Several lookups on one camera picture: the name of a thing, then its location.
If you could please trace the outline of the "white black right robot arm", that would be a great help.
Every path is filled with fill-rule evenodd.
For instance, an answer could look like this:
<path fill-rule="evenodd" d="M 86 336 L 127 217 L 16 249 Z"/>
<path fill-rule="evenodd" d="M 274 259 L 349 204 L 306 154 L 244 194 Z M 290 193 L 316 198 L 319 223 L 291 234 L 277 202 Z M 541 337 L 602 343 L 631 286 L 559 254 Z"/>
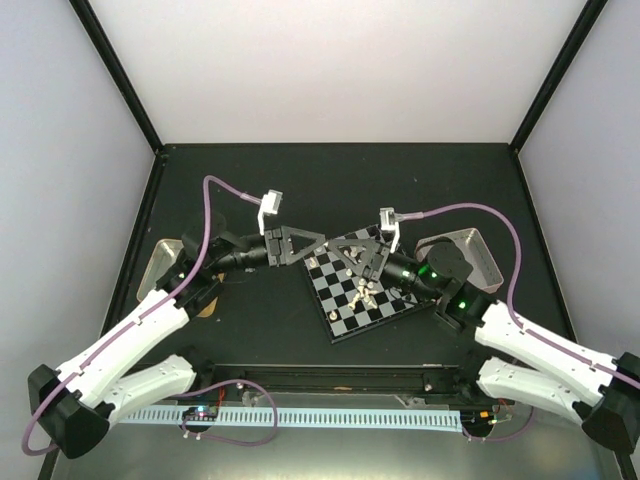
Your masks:
<path fill-rule="evenodd" d="M 600 446 L 632 454 L 639 442 L 639 358 L 619 357 L 574 343 L 518 317 L 508 304 L 475 287 L 471 264 L 450 240 L 439 238 L 422 260 L 394 253 L 375 239 L 326 244 L 357 276 L 380 281 L 435 305 L 435 317 L 454 332 L 516 360 L 490 356 L 454 379 L 457 396 L 528 404 L 578 424 Z"/>

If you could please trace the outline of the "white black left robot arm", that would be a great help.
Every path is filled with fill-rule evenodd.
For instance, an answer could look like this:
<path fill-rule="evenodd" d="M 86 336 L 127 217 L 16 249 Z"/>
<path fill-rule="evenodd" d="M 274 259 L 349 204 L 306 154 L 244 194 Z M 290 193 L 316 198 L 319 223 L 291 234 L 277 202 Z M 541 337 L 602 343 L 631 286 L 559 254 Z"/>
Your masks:
<path fill-rule="evenodd" d="M 186 326 L 222 292 L 220 275 L 234 270 L 289 266 L 324 244 L 321 233 L 292 227 L 236 236 L 208 213 L 202 238 L 182 240 L 175 263 L 139 305 L 94 344 L 56 368 L 45 364 L 27 379 L 31 417 L 21 439 L 25 454 L 35 427 L 50 438 L 44 453 L 69 459 L 97 446 L 129 415 L 169 397 L 207 397 L 215 376 L 193 349 L 169 355 L 137 373 L 132 367 L 162 340 Z"/>

